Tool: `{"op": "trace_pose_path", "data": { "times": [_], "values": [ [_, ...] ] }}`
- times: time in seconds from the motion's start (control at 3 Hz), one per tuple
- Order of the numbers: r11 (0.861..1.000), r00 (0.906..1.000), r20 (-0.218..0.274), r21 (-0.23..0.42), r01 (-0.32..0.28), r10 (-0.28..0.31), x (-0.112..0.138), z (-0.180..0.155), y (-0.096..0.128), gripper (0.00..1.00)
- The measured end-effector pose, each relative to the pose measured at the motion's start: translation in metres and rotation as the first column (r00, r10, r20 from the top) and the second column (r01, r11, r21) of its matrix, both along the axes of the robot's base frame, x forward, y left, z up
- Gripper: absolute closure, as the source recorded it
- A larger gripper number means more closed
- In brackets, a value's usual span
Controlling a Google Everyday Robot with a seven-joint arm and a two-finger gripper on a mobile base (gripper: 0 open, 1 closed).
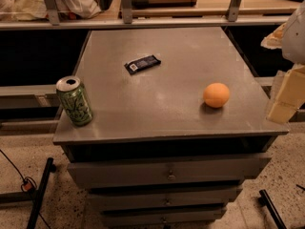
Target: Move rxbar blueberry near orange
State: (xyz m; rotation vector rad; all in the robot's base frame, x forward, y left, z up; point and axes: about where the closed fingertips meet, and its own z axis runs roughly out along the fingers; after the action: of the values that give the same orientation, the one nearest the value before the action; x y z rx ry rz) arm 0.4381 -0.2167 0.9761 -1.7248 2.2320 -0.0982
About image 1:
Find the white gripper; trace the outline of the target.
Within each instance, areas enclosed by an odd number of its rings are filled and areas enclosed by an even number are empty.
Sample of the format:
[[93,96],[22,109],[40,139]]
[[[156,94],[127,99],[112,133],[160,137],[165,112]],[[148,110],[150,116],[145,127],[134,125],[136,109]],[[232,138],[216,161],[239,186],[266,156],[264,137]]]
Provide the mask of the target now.
[[302,2],[287,23],[263,38],[260,46],[275,50],[296,63],[287,72],[278,71],[271,88],[267,119],[287,123],[305,103],[305,2]]

